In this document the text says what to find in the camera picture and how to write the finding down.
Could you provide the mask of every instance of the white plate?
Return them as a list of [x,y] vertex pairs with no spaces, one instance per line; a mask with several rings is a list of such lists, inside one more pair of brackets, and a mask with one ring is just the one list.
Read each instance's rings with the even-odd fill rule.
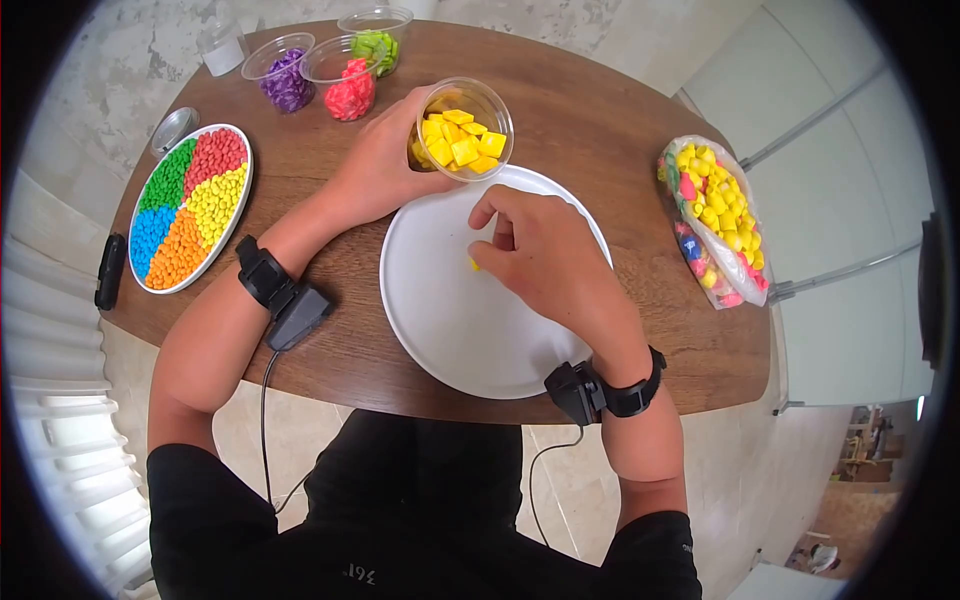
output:
[[[240,191],[240,199],[237,200],[236,210],[233,211],[233,216],[230,217],[229,223],[227,223],[227,226],[224,228],[224,234],[220,236],[220,239],[217,240],[217,243],[213,245],[212,249],[210,249],[210,252],[206,255],[206,259],[204,259],[204,262],[200,263],[200,266],[197,267],[197,269],[194,270],[194,272],[190,274],[186,279],[184,279],[177,285],[167,288],[165,290],[155,290],[153,288],[147,287],[147,284],[143,282],[143,279],[141,279],[140,276],[136,274],[136,270],[133,268],[133,262],[131,261],[131,256],[130,256],[131,240],[128,239],[127,240],[127,262],[130,263],[130,270],[133,273],[133,278],[136,279],[136,282],[140,284],[140,287],[147,290],[151,294],[173,294],[175,292],[179,292],[186,286],[196,281],[197,277],[203,275],[204,271],[206,271],[206,269],[213,263],[214,259],[216,259],[217,254],[220,253],[220,251],[227,244],[227,241],[229,241],[230,235],[233,233],[233,229],[236,228],[237,221],[240,219],[241,213],[243,213],[243,207],[247,204],[247,195],[250,194],[250,186],[251,186],[251,182],[253,181],[253,150],[250,147],[250,140],[247,139],[247,136],[243,132],[241,132],[239,129],[233,127],[232,125],[228,125],[226,123],[218,123],[217,125],[207,125],[206,127],[201,127],[195,132],[187,135],[181,141],[177,142],[177,145],[171,148],[170,152],[167,153],[167,155],[169,156],[170,153],[172,153],[174,150],[180,147],[180,144],[186,142],[186,140],[188,139],[195,139],[197,137],[200,137],[206,132],[215,132],[220,129],[231,130],[232,132],[236,133],[237,135],[240,136],[240,139],[243,140],[244,146],[247,147],[247,178],[244,179],[243,190]],[[154,171],[157,169],[157,167],[160,166],[160,163],[162,162],[163,161],[158,162],[156,164],[156,167],[154,167]],[[150,177],[153,177],[153,176],[154,176],[154,172],[151,171]],[[144,189],[147,188],[146,183],[143,184],[143,188]],[[140,200],[143,198],[144,189],[140,190],[140,195],[137,196],[136,198],[137,208],[140,207]],[[178,208],[178,210],[183,210],[185,207],[186,207],[186,204],[180,204],[180,208]],[[137,208],[133,210],[133,216],[130,219],[130,230],[128,231],[128,234],[127,234],[128,238],[130,238],[130,231],[133,231],[133,224],[136,223],[136,216],[139,212]]]
[[380,254],[380,297],[400,343],[425,371],[467,394],[515,399],[544,392],[548,374],[563,361],[575,365],[587,359],[590,349],[492,275],[470,266],[467,246],[490,241],[496,220],[474,231],[467,216],[496,183],[560,196],[576,206],[612,266],[600,228],[570,192],[539,173],[508,165],[492,179],[421,198],[396,214]]

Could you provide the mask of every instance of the metal lid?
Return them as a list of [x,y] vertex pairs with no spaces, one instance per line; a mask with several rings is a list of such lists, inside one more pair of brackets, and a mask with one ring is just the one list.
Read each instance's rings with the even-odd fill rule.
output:
[[157,158],[166,155],[200,124],[200,114],[195,108],[178,108],[167,115],[156,127],[150,140],[150,153]]

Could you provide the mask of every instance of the orange candy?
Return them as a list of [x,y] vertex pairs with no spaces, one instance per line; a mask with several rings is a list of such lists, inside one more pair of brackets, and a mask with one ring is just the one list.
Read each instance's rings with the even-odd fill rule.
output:
[[186,208],[178,210],[167,237],[150,259],[150,272],[144,279],[147,287],[165,290],[187,279],[206,259],[202,242],[193,213]]

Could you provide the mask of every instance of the person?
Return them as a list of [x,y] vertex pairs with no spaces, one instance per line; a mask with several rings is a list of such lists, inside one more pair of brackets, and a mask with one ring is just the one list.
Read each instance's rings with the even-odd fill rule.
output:
[[836,546],[827,546],[821,543],[813,544],[810,548],[810,560],[806,563],[806,568],[814,575],[823,573],[826,570],[833,570],[840,566],[840,559],[837,558],[839,549]]
[[[427,93],[416,88],[373,119],[336,175],[260,235],[291,277],[340,233],[458,185],[407,166],[407,135]],[[587,342],[610,385],[649,377],[640,315],[576,208],[493,186],[468,224],[480,229],[494,216],[492,243],[468,249],[477,265]],[[516,531],[519,425],[355,410],[304,483],[306,521],[278,534],[274,507],[220,462],[212,433],[269,321],[237,274],[227,266],[197,296],[156,360],[147,477],[163,598],[701,597],[683,431],[663,385],[643,413],[603,415],[621,502],[601,566]]]

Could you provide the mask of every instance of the bag of candy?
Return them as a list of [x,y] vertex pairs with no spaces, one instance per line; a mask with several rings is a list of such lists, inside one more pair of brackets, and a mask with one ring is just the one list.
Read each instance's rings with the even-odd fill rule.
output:
[[[719,271],[717,280],[722,274],[741,301],[757,306],[766,303],[770,284],[764,274],[761,223],[750,184],[736,160],[716,142],[685,135],[671,141],[660,155],[657,177],[666,183],[684,223],[696,235],[701,253],[706,253],[702,260]],[[690,268],[697,275],[699,269],[692,264]],[[729,294],[717,294],[712,288],[709,286],[708,296],[713,294],[711,301],[718,309],[740,303],[729,299],[729,306],[718,304],[717,299]]]

